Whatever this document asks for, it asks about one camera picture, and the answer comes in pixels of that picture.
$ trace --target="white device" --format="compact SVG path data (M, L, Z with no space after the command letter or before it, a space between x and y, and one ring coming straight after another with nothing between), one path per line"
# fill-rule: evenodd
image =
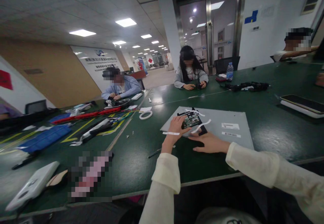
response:
M38 169L7 205L6 211L16 210L28 200L39 196L59 165L59 162L52 162Z
M138 94L136 94L135 96L132 97L132 100L135 101L135 100L139 99L141 96L142 96L142 94L138 93Z
M310 116L312 118L323 118L324 117L324 114L316 114L316 113L314 113L312 111L309 111L309 110L307 110L305 108L299 107L296 104L289 103L289 102L287 102L285 100L281 100L280 103L282 105L285 105L285 106L287 106L289 108L292 108L292 109L294 109L294 110L296 110L298 112L301 112L303 114L306 114L306 115L308 115L308 116Z

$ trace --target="red sign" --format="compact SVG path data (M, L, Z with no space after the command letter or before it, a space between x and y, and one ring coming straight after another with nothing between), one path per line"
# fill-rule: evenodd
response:
M13 90L11 77L8 72L0 70L0 86Z

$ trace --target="hand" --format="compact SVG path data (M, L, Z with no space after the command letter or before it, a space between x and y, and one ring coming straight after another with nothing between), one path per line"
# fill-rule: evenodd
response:
M184 84L183 85L183 88L188 90L188 91L191 91L192 89L194 89L196 86L194 84Z
M201 88L202 88L202 89L205 88L205 87L207 86L207 84L206 84L205 81L202 81L202 82L200 83L200 85L201 85Z
M227 141L222 141L217 136L214 136L212 133L207 132L202 136L199 136L198 133L191 134L189 137L190 140L200 141L205 146L204 147L195 147L193 150L197 152L205 152L205 153L217 153L223 152L227 153L228 148L230 147L230 143Z
M115 101L118 101L118 100L120 100L121 98L122 98L122 97L121 97L120 95L117 95L117 96L114 97L114 100L115 100Z
M161 153L166 152L171 154L173 145L178 141L178 139L181 138L184 133L187 133L189 130L191 130L190 127L186 129L181 128L183 120L186 117L186 115L173 117L168 132L179 133L179 135L167 135L162 144Z

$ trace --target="white tape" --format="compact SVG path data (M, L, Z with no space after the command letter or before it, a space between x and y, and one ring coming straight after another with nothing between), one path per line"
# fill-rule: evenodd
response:
M212 121L212 120L209 119L206 123L202 123L202 124L198 125L197 129L195 129L195 130L192 131L191 133L192 133L192 134L196 133L196 132L200 129L201 126L203 126L203 125L205 125L205 124L209 124L211 121Z
M150 114L149 114L148 116L146 116L146 117L143 117L143 115L146 114L146 113L150 113ZM152 112L152 111L145 111L145 112L141 113L141 115L139 116L139 118L140 118L140 119L148 119L148 118L150 118L152 115L153 115L153 112Z
M186 109L186 111L187 111L187 112L195 112L195 113L197 113L197 114L199 114L199 115L205 117L205 115L201 114L200 112L198 112L198 111L196 111L196 110L188 110L188 109Z
M180 133L174 133L174 132L162 132L164 135L180 135Z

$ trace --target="person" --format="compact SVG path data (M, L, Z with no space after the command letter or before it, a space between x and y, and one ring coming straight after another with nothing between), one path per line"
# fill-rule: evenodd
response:
M305 37L310 36L312 33L310 28L296 28L292 32L289 32L285 37L286 46L283 50L277 51L273 55L273 59L278 62L288 58L299 58L306 56L306 54L316 51L318 46L313 46L311 48L301 47Z
M205 88L208 83L208 76L203 67L199 64L193 49L186 45L180 51L180 63L175 71L174 86L192 90L196 86L189 84L191 80L199 79L201 88Z
M131 76L125 76L123 72L114 67L108 67L102 74L104 80L113 81L105 92L101 94L102 99L112 97L115 101L137 94L141 91L137 80Z
M162 143L161 154L157 159L140 224L173 223L173 195L179 194L181 183L178 159L171 155L171 152L178 139L190 130L190 128L184 130L181 128L185 117L174 117L170 123L168 131L179 133L179 135L168 134ZM266 187L276 187L293 195L303 213L314 224L323 223L324 177L293 165L276 153L256 152L234 142L222 141L210 132L202 136L196 133L189 139L204 144L204 147L195 147L194 151L223 152L226 154L225 161L234 170L241 171L244 175ZM247 213L225 208L203 210L196 219L196 224L198 223L260 224L258 220Z
M21 113L16 112L15 110L5 106L4 104L0 104L0 120L16 118L21 116Z

